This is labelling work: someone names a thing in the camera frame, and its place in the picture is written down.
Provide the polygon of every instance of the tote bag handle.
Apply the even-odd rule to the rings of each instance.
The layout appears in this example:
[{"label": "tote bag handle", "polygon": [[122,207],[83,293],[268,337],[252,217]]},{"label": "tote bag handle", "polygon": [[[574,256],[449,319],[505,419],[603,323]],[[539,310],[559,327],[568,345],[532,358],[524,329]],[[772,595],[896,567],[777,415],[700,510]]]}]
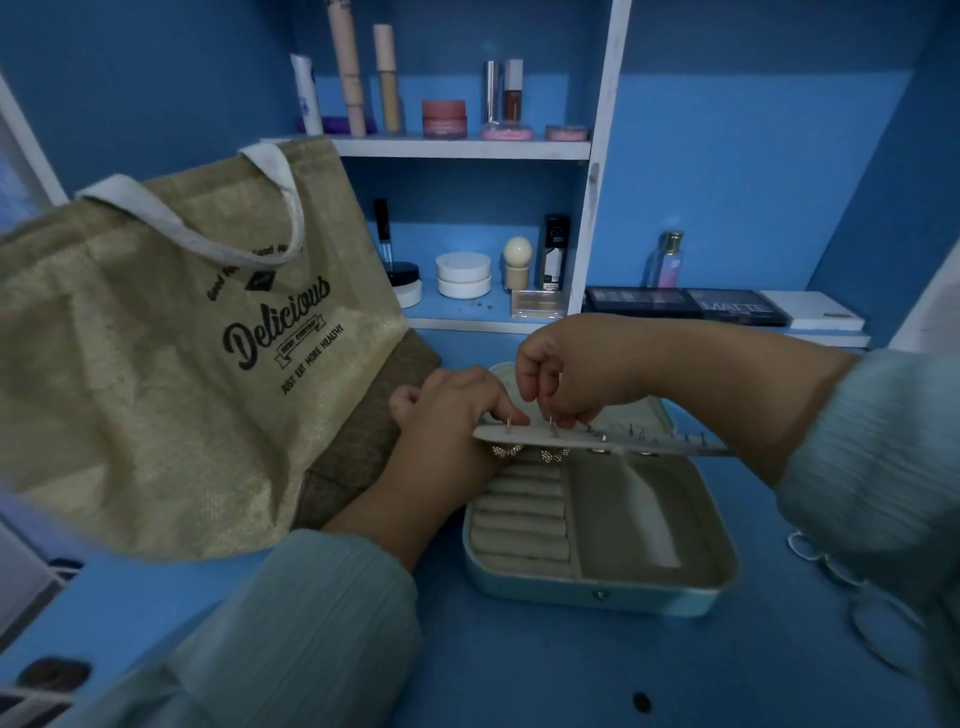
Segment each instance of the tote bag handle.
[{"label": "tote bag handle", "polygon": [[254,255],[210,240],[183,223],[176,212],[153,192],[126,175],[113,175],[80,190],[78,198],[99,200],[128,212],[149,225],[175,245],[190,253],[225,266],[272,271],[289,263],[303,249],[303,206],[294,182],[290,162],[275,144],[261,143],[244,147],[240,154],[249,159],[271,182],[280,188],[290,214],[290,244],[278,255]]}]

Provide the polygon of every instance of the hand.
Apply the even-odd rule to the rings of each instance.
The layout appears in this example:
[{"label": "hand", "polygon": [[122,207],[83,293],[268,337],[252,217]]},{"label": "hand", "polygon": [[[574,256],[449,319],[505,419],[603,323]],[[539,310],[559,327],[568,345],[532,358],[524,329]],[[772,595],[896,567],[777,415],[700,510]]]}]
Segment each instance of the hand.
[{"label": "hand", "polygon": [[478,496],[503,464],[473,437],[480,418],[490,412],[500,422],[530,424],[503,383],[479,366],[438,369],[420,389],[400,387],[390,397],[390,411],[400,439],[381,480],[444,518]]},{"label": "hand", "polygon": [[582,313],[538,329],[516,355],[520,395],[536,400],[544,418],[573,427],[588,424],[605,406],[653,394],[660,357],[649,329],[656,323]]}]

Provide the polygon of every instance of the left hand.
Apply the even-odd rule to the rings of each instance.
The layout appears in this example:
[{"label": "left hand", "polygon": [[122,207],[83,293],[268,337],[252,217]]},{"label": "left hand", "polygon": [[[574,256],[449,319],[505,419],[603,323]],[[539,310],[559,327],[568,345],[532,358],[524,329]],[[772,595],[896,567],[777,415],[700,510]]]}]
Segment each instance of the left hand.
[{"label": "left hand", "polygon": [[480,366],[438,369],[421,388],[400,387],[390,397],[390,412],[400,439],[381,480],[414,506],[444,517],[478,496],[504,464],[473,437],[480,418],[490,412],[500,422],[530,424],[503,383]]}]

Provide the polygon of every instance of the blue desk surface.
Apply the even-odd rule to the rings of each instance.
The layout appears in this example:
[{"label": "blue desk surface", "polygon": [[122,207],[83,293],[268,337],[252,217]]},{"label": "blue desk surface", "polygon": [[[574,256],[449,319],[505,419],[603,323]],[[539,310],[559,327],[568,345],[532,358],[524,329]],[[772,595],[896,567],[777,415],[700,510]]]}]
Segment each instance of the blue desk surface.
[{"label": "blue desk surface", "polygon": [[[509,360],[520,336],[426,331],[445,366]],[[692,425],[683,412],[678,426]],[[886,667],[847,622],[848,593],[792,555],[773,495],[733,460],[698,463],[741,561],[739,581],[701,619],[493,599],[469,582],[460,520],[421,560],[426,649],[394,726],[935,725],[924,688]],[[82,694],[188,632],[262,562],[91,561],[0,656],[0,683],[49,654],[88,660]],[[653,712],[633,705],[643,691]]]}]

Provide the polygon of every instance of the pink compact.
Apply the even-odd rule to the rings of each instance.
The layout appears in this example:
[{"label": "pink compact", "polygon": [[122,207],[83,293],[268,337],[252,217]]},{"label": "pink compact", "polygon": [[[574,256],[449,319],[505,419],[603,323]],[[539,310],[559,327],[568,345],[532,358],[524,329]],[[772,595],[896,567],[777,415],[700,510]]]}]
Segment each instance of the pink compact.
[{"label": "pink compact", "polygon": [[424,101],[423,138],[466,139],[467,102],[460,99]]},{"label": "pink compact", "polygon": [[480,138],[488,141],[528,141],[534,138],[534,129],[516,121],[491,121],[483,125]]},{"label": "pink compact", "polygon": [[587,141],[589,131],[587,127],[565,127],[558,124],[548,126],[544,136],[547,141]]}]

